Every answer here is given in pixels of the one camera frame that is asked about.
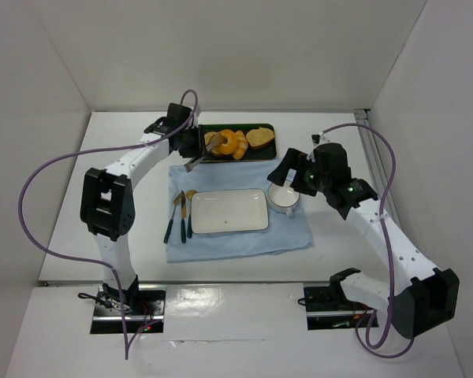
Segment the metal serving tongs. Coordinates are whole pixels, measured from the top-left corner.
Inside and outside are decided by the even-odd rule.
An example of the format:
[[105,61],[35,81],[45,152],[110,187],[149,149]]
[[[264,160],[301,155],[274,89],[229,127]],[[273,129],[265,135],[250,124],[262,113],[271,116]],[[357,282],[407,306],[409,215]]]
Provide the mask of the metal serving tongs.
[[212,150],[218,144],[219,132],[217,132],[217,135],[211,140],[208,146],[205,145],[204,135],[201,139],[203,142],[201,151],[184,165],[186,172],[191,172],[201,161],[210,155],[210,150]]

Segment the orange bagel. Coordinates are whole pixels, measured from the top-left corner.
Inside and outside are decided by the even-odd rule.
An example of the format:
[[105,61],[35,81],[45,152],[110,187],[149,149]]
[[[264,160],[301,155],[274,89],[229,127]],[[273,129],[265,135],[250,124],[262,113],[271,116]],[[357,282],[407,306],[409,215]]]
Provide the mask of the orange bagel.
[[230,155],[239,146],[237,134],[229,129],[219,132],[218,144],[213,149],[216,154]]

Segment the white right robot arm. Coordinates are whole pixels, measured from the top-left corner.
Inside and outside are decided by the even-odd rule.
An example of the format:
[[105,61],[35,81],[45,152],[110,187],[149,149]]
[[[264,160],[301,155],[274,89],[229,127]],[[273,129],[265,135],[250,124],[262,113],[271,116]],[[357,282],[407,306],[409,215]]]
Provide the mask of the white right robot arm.
[[267,179],[280,187],[289,171],[290,187],[301,194],[321,193],[329,206],[369,243],[389,270],[384,283],[346,269],[331,276],[342,298],[361,302],[391,316],[394,329],[413,339],[454,317],[460,280],[451,269],[429,260],[397,226],[370,184],[352,176],[339,143],[319,144],[310,154],[290,148]]

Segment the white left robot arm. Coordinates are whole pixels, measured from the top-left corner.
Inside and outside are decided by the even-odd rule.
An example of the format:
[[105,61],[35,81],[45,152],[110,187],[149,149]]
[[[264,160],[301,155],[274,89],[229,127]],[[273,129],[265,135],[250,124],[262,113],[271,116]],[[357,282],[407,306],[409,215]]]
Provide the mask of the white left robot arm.
[[122,299],[132,306],[138,296],[139,281],[128,244],[136,217],[133,192],[173,151],[199,145],[199,132],[192,127],[195,118],[194,110],[171,103],[164,117],[144,129],[137,148],[84,175],[80,219],[95,237],[101,260],[111,266],[104,273],[102,286],[108,298]]

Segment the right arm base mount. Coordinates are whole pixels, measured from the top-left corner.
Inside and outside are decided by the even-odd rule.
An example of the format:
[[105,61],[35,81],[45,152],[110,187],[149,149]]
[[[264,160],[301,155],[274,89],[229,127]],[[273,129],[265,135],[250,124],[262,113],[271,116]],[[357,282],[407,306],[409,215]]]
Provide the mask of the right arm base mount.
[[374,312],[364,304],[339,300],[328,286],[305,286],[297,304],[305,309],[309,331],[350,329],[359,321],[366,327]]

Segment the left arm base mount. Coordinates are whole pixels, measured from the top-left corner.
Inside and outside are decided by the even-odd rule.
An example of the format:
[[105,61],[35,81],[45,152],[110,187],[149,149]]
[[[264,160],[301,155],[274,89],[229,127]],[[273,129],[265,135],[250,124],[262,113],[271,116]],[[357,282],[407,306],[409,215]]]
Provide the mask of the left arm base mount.
[[[100,287],[96,295],[80,292],[77,298],[94,304],[91,329],[92,335],[121,334],[121,307],[119,302],[107,298]],[[140,286],[138,299],[133,305],[125,305],[124,313],[129,333],[134,334],[140,327],[142,333],[163,333],[166,308],[166,287]]]

